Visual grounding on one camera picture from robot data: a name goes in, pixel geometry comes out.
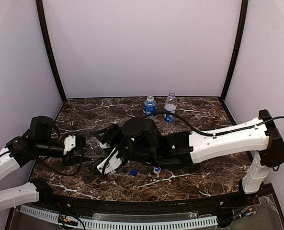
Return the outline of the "white sport bottle cap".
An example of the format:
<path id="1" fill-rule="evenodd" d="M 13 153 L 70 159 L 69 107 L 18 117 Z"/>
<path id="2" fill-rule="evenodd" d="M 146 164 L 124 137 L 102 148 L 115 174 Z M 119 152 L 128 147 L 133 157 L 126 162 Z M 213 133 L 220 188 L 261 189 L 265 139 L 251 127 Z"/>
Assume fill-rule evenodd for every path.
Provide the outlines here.
<path id="1" fill-rule="evenodd" d="M 98 142 L 98 144 L 99 144 L 99 147 L 100 147 L 101 149 L 107 149 L 107 148 L 110 148 L 110 145 L 109 145 L 109 144 L 107 144 L 107 143 L 102 144 L 101 142 Z"/>

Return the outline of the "small clear bottle white cap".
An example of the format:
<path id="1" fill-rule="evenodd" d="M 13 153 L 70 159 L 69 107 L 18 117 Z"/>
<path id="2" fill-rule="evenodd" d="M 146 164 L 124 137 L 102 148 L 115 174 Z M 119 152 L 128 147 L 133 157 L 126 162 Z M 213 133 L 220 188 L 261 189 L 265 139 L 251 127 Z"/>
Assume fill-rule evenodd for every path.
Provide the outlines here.
<path id="1" fill-rule="evenodd" d="M 85 156 L 88 158 L 91 158 L 93 160 L 96 160 L 100 158 L 101 156 L 105 156 L 104 150 L 99 146 L 98 142 L 87 142 L 85 150 Z"/>

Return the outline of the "blue Pepsi bottle cap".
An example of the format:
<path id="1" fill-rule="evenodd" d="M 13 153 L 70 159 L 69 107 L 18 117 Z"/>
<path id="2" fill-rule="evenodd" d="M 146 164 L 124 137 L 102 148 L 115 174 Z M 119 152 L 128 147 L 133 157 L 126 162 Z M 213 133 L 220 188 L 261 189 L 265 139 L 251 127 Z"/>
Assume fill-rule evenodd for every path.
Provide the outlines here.
<path id="1" fill-rule="evenodd" d="M 132 169 L 132 170 L 130 171 L 130 175 L 131 175 L 131 176 L 137 176 L 137 175 L 138 175 L 138 170 L 137 170 L 137 169 Z"/>

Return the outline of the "Pocari Sweat bottle blue label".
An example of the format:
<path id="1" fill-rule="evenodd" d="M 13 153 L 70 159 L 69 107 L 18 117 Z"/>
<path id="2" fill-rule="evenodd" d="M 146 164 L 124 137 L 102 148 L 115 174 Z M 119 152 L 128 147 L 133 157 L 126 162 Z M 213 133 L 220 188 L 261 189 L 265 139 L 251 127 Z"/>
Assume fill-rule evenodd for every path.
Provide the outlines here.
<path id="1" fill-rule="evenodd" d="M 157 102 L 152 94 L 149 94 L 143 103 L 143 114 L 149 115 L 149 118 L 154 118 L 157 112 Z"/>

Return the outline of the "white blue bottle cap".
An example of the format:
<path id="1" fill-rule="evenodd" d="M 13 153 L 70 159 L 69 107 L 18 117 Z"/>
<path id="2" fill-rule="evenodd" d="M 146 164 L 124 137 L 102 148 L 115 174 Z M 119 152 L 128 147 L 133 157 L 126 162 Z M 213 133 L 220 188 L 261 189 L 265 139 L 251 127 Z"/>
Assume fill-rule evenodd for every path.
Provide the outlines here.
<path id="1" fill-rule="evenodd" d="M 155 174 L 159 174 L 161 172 L 161 168 L 160 167 L 154 167 L 153 172 Z"/>

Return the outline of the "Pepsi bottle blue label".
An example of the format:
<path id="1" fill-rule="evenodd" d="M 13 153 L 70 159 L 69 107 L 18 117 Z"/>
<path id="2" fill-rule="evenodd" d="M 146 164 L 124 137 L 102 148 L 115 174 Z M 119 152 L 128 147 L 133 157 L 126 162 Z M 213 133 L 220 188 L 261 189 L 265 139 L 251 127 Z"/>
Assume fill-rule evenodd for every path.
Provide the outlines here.
<path id="1" fill-rule="evenodd" d="M 164 105 L 164 111 L 167 112 L 167 114 L 164 115 L 164 121 L 167 123 L 173 123 L 174 122 L 174 114 L 177 108 L 177 98 L 174 91 L 169 91 L 168 96 L 165 100 Z"/>

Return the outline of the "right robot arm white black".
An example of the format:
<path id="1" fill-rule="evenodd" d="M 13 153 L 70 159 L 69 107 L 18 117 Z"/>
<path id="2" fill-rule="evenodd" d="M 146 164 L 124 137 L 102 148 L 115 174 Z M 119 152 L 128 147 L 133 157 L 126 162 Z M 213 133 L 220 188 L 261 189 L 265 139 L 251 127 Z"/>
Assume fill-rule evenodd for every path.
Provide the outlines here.
<path id="1" fill-rule="evenodd" d="M 110 174 L 135 161 L 160 169 L 179 170 L 206 160 L 254 151 L 247 174 L 239 183 L 243 194 L 256 193 L 270 170 L 284 163 L 284 140 L 267 110 L 246 123 L 221 129 L 189 131 L 164 136 L 149 115 L 134 117 L 122 126 L 95 132 L 101 148 L 108 150 L 92 167 L 93 174 Z"/>

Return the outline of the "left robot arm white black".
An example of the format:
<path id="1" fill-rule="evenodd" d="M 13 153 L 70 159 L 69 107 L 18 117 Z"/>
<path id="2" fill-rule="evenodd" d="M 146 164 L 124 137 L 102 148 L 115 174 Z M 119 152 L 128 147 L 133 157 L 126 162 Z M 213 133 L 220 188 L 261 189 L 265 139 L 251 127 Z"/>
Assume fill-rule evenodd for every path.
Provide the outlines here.
<path id="1" fill-rule="evenodd" d="M 54 120 L 47 116 L 36 116 L 31 120 L 29 129 L 9 141 L 0 151 L 0 181 L 8 174 L 36 160 L 48 169 L 45 157 L 62 159 L 63 165 L 78 165 L 78 169 L 68 176 L 76 175 L 82 168 L 86 140 L 77 134 L 52 138 L 52 132 L 59 132 Z M 39 202 L 52 194 L 52 188 L 38 178 L 21 186 L 0 191 L 0 212 L 27 203 Z"/>

